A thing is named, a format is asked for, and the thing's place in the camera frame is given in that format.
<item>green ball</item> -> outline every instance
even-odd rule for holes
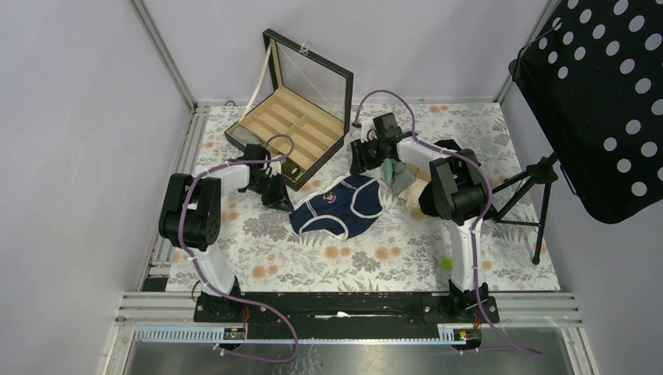
[[[443,259],[442,260],[442,269],[445,271],[451,271],[453,269],[453,260]]]

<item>black box frame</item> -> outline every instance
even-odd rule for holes
[[[276,31],[274,31],[272,29],[267,29],[263,32],[263,40],[264,40],[264,44],[265,44],[265,50],[267,50],[267,48],[270,48],[270,43],[271,43],[272,40],[274,40],[275,42],[277,42],[281,45],[284,45],[285,47],[290,48],[291,50],[299,53],[300,55],[314,61],[315,63],[317,63],[319,65],[324,66],[325,68],[333,71],[334,73],[337,73],[338,75],[340,75],[341,77],[344,77],[346,79],[346,93],[345,93],[346,100],[345,100],[345,103],[344,103],[343,136],[341,136],[340,139],[337,140],[337,142],[335,142],[316,162],[314,162],[314,164],[308,170],[306,170],[306,172],[296,182],[293,181],[293,180],[290,180],[288,177],[285,178],[285,183],[290,188],[292,188],[293,190],[298,191],[343,146],[343,142],[345,140],[345,135],[348,134],[349,129],[350,129],[350,117],[352,116],[351,112],[352,112],[352,92],[353,92],[354,74],[352,72],[350,72],[349,70],[339,66],[338,64],[335,64],[335,63],[325,59],[324,57],[318,55],[315,52],[308,51],[307,54],[305,54],[305,55],[300,53],[299,49],[301,48],[301,45],[298,45],[294,41],[284,37],[283,35],[280,35],[279,33],[277,33]],[[270,77],[271,77],[271,81],[272,81],[272,87],[273,87],[274,91],[276,91],[279,87],[278,87],[277,71],[276,71],[276,66],[274,64],[274,57],[273,56],[270,56],[268,64],[269,64],[269,69],[270,69]],[[262,102],[260,102],[260,104],[262,104],[263,102],[268,100],[270,97],[271,97],[271,95],[268,96],[267,98],[265,98]],[[322,108],[320,108],[320,106],[316,105],[315,103],[312,103],[310,100],[307,100],[304,97],[300,97],[300,98],[306,100],[307,102],[309,102],[312,105],[315,105],[317,108],[319,108],[320,111],[325,112]],[[228,133],[228,131],[230,129],[232,129],[235,125],[237,125],[237,122],[233,123],[224,132],[224,134],[226,136],[226,139],[228,139],[228,141],[232,145],[234,145],[235,147],[239,148],[242,152],[244,152],[245,146],[241,142],[237,141],[234,137],[232,137],[231,134]]]

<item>small green object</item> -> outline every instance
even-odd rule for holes
[[[385,182],[391,184],[393,179],[393,162],[391,159],[385,159],[382,162],[382,173],[385,176]]]
[[[442,260],[442,269],[445,271],[451,271],[453,269],[453,260],[443,259]]]

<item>black perforated panel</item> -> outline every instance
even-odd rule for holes
[[[563,0],[547,25],[510,72],[587,212],[617,223],[663,198],[663,0]]]

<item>metal floor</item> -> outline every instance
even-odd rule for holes
[[[511,328],[509,337],[546,354],[533,358],[516,351],[459,355],[449,345],[302,345],[296,361],[282,365],[239,359],[212,352],[211,345],[136,342],[128,374],[573,374],[564,338],[554,328]],[[490,330],[483,330],[483,348],[504,346]],[[291,345],[243,345],[242,352],[271,358],[287,356]]]

